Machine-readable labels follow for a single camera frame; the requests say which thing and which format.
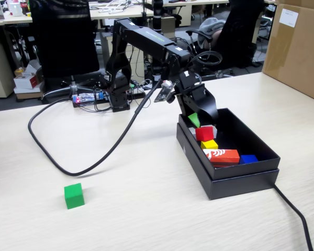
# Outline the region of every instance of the paper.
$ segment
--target paper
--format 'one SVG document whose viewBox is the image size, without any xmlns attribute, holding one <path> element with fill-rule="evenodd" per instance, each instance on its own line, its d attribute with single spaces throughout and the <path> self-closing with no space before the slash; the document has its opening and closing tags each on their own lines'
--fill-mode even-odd
<svg viewBox="0 0 314 251">
<path fill-rule="evenodd" d="M 299 13 L 297 12 L 293 12 L 288 9 L 283 9 L 279 22 L 294 28 L 298 19 L 298 15 Z"/>
</svg>

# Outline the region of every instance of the circuit board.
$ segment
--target circuit board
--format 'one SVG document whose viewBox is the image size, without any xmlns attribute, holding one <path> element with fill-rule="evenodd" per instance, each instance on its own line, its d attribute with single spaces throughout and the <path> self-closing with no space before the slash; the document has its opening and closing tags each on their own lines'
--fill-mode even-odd
<svg viewBox="0 0 314 251">
<path fill-rule="evenodd" d="M 172 83 L 171 81 L 168 81 L 168 83 L 169 85 L 162 85 L 161 91 L 158 93 L 156 99 L 154 100 L 155 103 L 168 100 L 174 86 L 176 85 L 176 82 Z"/>
</svg>

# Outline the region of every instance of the yellow block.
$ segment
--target yellow block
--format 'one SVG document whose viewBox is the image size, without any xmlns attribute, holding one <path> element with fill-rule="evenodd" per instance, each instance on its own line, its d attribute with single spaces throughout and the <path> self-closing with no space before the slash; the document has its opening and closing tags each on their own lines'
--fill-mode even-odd
<svg viewBox="0 0 314 251">
<path fill-rule="evenodd" d="M 214 140 L 201 141 L 201 149 L 218 149 L 218 144 Z"/>
</svg>

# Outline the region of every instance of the black box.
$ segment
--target black box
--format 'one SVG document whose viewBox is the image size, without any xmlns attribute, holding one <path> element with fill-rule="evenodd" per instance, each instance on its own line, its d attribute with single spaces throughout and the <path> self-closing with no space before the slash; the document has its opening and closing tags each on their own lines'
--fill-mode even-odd
<svg viewBox="0 0 314 251">
<path fill-rule="evenodd" d="M 280 157 L 273 152 L 229 109 L 219 109 L 219 149 L 236 149 L 240 155 L 254 154 L 256 163 L 214 167 L 188 128 L 194 127 L 182 115 L 177 124 L 177 139 L 192 165 L 209 199 L 273 188 L 277 179 Z"/>
</svg>

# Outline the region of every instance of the light wood surface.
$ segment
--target light wood surface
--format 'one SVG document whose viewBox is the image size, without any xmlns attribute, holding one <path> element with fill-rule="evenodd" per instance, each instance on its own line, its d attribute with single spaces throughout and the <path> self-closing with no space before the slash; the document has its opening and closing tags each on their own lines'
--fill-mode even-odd
<svg viewBox="0 0 314 251">
<path fill-rule="evenodd" d="M 307 218 L 314 246 L 314 99 L 262 73 L 206 87 L 281 157 L 276 184 Z M 32 128 L 76 172 L 109 150 L 136 107 L 99 114 L 66 102 Z M 176 139 L 176 101 L 142 109 L 112 155 L 76 178 L 31 138 L 41 108 L 0 112 L 0 250 L 307 249 L 299 217 L 273 189 L 208 200 Z M 78 182 L 86 205 L 67 210 L 64 186 Z"/>
<path fill-rule="evenodd" d="M 107 19 L 107 18 L 115 19 L 115 18 L 125 18 L 125 17 L 141 17 L 143 8 L 141 5 L 133 5 L 125 9 L 123 12 L 119 12 L 115 14 L 99 13 L 98 10 L 90 10 L 90 12 L 91 12 L 91 19 L 94 19 L 94 20 Z M 25 23 L 32 22 L 31 17 L 27 17 L 27 16 L 14 17 L 12 15 L 7 15 L 6 13 L 5 13 L 5 19 L 0 20 L 0 26 L 11 25 L 11 24 L 25 24 Z M 147 16 L 148 17 L 153 16 L 153 11 L 147 9 Z"/>
<path fill-rule="evenodd" d="M 275 4 L 275 0 L 264 0 L 267 4 Z M 189 2 L 176 2 L 176 3 L 167 3 L 163 4 L 163 7 L 168 6 L 187 6 L 187 5 L 205 5 L 205 4 L 227 4 L 229 3 L 228 0 L 195 0 L 195 1 L 189 1 Z"/>
</svg>

